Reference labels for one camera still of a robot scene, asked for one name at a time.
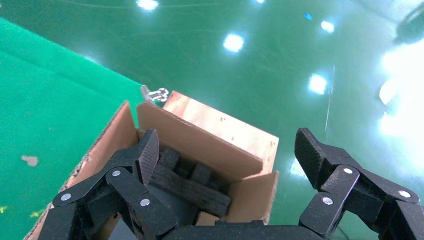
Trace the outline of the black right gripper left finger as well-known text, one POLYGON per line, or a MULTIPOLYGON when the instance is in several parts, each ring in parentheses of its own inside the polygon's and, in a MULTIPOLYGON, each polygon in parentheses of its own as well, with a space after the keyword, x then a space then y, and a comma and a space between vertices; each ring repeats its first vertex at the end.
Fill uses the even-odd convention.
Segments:
POLYGON ((147 188, 158 159, 158 134, 149 129, 137 145, 117 150, 98 173, 58 193, 39 239, 91 240, 115 215, 138 239, 163 239, 178 219, 147 188))

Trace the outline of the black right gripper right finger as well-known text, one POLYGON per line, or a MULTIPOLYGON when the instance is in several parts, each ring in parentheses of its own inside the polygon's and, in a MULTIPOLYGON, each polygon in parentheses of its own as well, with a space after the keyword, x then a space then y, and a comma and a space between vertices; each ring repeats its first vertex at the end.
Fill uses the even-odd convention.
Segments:
POLYGON ((295 135, 294 154, 316 195, 298 224, 329 239, 345 212, 358 216, 381 240, 421 240, 424 208, 412 190, 363 168, 346 150, 324 144, 307 128, 295 135))

